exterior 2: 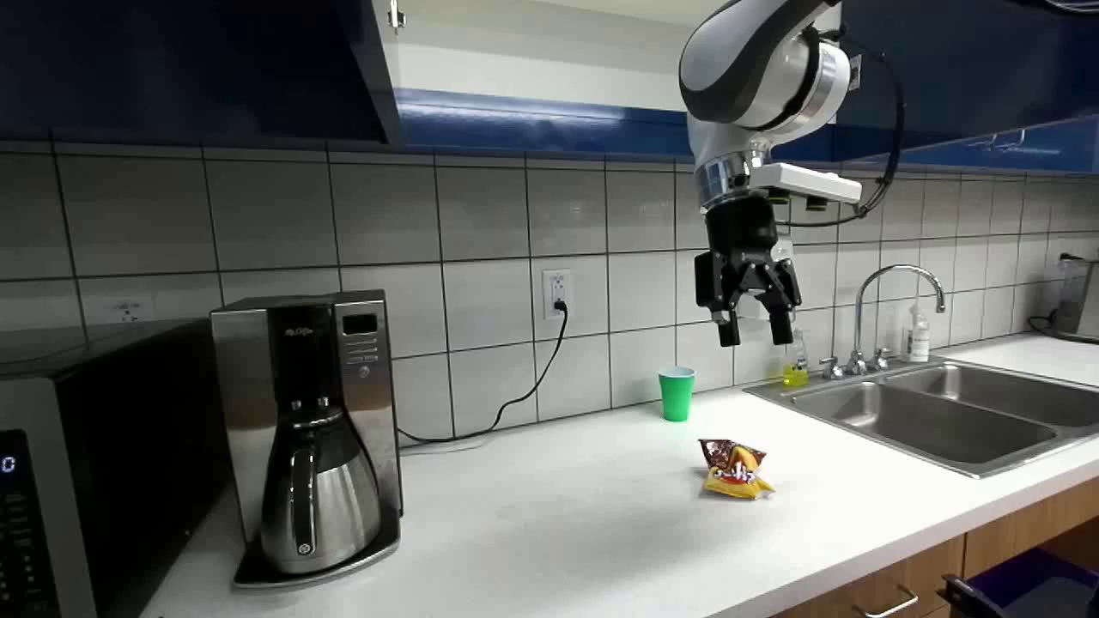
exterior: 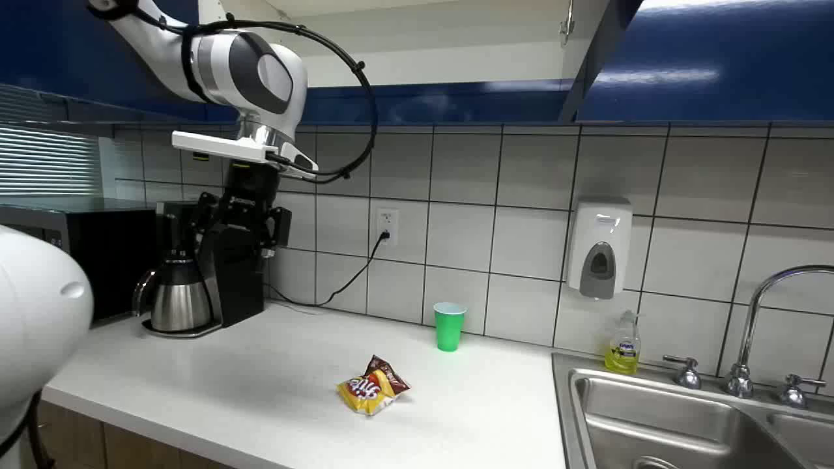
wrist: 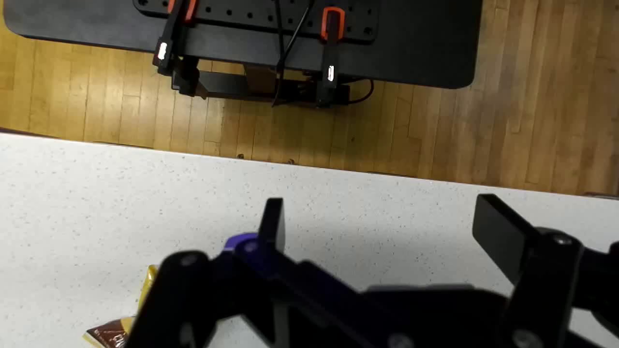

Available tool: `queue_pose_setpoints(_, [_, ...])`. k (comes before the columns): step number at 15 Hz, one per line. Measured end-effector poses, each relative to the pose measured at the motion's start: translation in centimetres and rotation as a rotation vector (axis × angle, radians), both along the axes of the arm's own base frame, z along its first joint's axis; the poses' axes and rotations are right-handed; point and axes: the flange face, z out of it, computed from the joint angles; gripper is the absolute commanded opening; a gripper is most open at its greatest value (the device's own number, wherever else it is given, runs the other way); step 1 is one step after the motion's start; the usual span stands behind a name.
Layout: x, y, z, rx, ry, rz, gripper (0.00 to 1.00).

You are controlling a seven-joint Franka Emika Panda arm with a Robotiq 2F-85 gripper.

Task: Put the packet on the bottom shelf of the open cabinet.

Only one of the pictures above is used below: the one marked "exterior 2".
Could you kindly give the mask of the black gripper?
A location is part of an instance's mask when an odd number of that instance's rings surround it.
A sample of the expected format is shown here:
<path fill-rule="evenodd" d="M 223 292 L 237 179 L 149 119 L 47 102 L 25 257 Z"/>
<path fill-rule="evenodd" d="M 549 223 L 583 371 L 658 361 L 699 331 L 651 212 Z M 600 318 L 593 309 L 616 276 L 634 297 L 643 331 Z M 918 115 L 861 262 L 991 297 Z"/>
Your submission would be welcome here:
<path fill-rule="evenodd" d="M 698 301 L 710 309 L 722 346 L 737 346 L 737 298 L 758 292 L 772 344 L 794 344 L 791 312 L 800 301 L 791 257 L 776 257 L 772 203 L 730 197 L 703 212 L 707 251 L 693 262 Z"/>

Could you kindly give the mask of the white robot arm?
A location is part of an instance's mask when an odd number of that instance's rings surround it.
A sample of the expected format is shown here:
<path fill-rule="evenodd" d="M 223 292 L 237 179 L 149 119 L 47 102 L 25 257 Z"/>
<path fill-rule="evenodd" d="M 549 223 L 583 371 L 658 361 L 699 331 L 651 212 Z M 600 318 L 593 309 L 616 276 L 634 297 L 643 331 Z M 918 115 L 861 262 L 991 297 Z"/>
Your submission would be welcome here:
<path fill-rule="evenodd" d="M 693 297 L 722 346 L 737 346 L 737 298 L 753 297 L 776 344 L 794 341 L 805 301 L 791 257 L 772 247 L 782 197 L 857 205 L 861 187 L 836 172 L 769 163 L 769 150 L 831 125 L 853 90 L 838 46 L 841 0 L 726 0 L 687 39 L 678 64 L 687 108 L 707 251 Z"/>

